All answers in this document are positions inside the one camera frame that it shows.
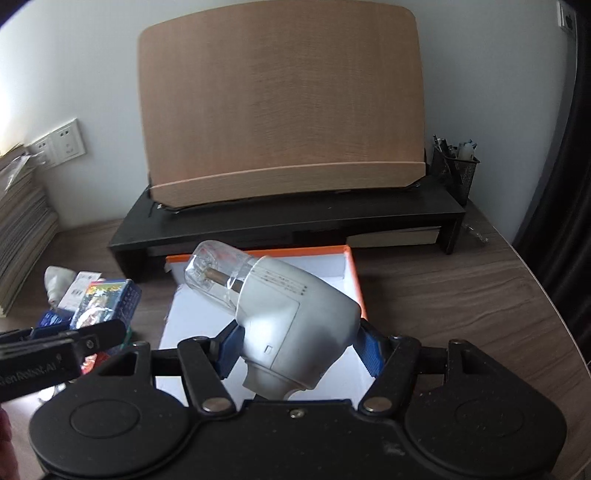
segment white electrical socket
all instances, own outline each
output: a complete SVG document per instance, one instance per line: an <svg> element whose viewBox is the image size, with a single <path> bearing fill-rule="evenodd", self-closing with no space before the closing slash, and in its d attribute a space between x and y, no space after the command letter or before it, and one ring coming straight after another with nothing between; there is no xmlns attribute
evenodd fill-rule
<svg viewBox="0 0 591 480"><path fill-rule="evenodd" d="M56 151L53 148L51 135L46 135L27 147L31 154L41 154L40 164L43 168L50 168L57 165Z"/></svg>
<svg viewBox="0 0 591 480"><path fill-rule="evenodd" d="M558 12L558 26L566 33L576 35L577 33L577 15L573 8L561 0L557 0L556 9Z"/></svg>
<svg viewBox="0 0 591 480"><path fill-rule="evenodd" d="M34 141L27 147L33 154L43 152L44 168L52 168L86 153L76 119Z"/></svg>
<svg viewBox="0 0 591 480"><path fill-rule="evenodd" d="M61 159L60 163L86 153L76 119L50 133L50 136L56 153Z"/></svg>

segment pen holder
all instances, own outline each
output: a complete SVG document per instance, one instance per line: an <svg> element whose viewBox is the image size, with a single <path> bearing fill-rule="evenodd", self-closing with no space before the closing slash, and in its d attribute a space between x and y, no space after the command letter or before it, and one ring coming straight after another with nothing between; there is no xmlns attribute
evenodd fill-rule
<svg viewBox="0 0 591 480"><path fill-rule="evenodd" d="M473 160L446 157L437 147L434 147L429 175L435 177L439 183L445 186L451 196L464 207L468 201L476 166L479 163L480 161L476 157Z"/></svg>

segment book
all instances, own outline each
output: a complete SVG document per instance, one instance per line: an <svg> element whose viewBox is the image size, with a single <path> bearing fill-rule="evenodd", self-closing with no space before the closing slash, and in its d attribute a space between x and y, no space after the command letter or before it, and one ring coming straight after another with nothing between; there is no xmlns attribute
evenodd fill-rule
<svg viewBox="0 0 591 480"><path fill-rule="evenodd" d="M35 185L28 157L0 170L0 317L58 229L57 214Z"/></svg>

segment snack package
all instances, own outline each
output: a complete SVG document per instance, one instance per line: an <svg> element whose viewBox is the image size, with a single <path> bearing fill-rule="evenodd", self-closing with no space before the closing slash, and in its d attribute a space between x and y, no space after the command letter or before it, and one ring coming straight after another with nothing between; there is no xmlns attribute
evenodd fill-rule
<svg viewBox="0 0 591 480"><path fill-rule="evenodd" d="M88 288L80 306L76 310L70 323L71 329L78 329L101 322L118 319L127 327L127 337L123 345L131 337L131 319L141 298L141 290L132 280L103 280L94 281ZM121 347L107 351L113 355Z"/></svg>

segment wooden desk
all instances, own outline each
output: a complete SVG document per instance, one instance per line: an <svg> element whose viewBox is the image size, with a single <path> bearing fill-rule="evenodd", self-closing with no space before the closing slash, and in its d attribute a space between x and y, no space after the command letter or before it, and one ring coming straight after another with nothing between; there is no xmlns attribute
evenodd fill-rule
<svg viewBox="0 0 591 480"><path fill-rule="evenodd" d="M572 478L591 457L589 372L560 316L517 254L470 204L466 221L489 238L486 246L463 235L453 255L443 255L435 245L354 251L369 320L384 333L414 336L428 346L465 338L556 402L569 432L554 474ZM39 319L46 308L43 271L48 265L119 276L106 250L117 224L57 235L0 325L23 327ZM141 287L134 330L157 347L176 286L167 274L155 271ZM15 444L21 464L27 464L21 468L34 472L24 430L22 423ZM35 477L23 471L22 478Z"/></svg>

